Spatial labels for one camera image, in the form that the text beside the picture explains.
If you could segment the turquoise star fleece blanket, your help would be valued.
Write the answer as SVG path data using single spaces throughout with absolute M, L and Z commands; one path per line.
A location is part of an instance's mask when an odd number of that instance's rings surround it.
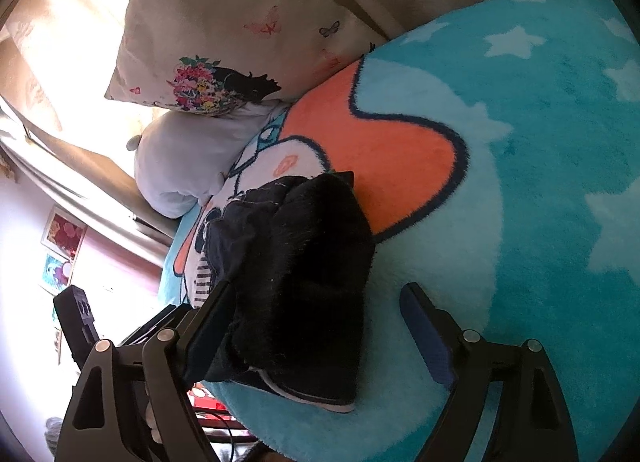
M 492 339 L 549 349 L 582 460 L 639 396 L 639 46 L 613 0 L 488 0 L 348 66 L 226 169 L 219 200 L 347 169 L 376 240 L 347 416 L 214 392 L 296 456 L 405 461 L 444 391 L 398 310 L 422 284 Z

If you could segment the pink framed wall picture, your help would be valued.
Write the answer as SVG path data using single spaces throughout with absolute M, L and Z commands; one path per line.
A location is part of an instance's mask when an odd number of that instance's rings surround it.
M 55 254 L 74 261 L 87 229 L 85 222 L 54 205 L 44 226 L 41 243 Z

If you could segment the light grey plush pillow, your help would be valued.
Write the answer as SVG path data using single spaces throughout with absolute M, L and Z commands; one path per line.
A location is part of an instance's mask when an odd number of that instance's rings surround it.
M 206 204 L 250 140 L 289 107 L 273 100 L 247 103 L 220 116 L 170 110 L 127 142 L 138 190 L 170 219 Z

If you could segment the cream floral butterfly pillow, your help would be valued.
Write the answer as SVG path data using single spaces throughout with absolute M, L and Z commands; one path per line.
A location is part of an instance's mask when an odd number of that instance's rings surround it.
M 105 96 L 221 115 L 295 100 L 385 40 L 348 0 L 129 0 Z

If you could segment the blue framed wall picture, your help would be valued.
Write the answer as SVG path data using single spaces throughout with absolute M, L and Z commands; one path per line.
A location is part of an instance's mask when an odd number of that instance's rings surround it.
M 44 259 L 40 286 L 49 294 L 55 296 L 70 284 L 73 264 L 66 258 L 48 254 Z

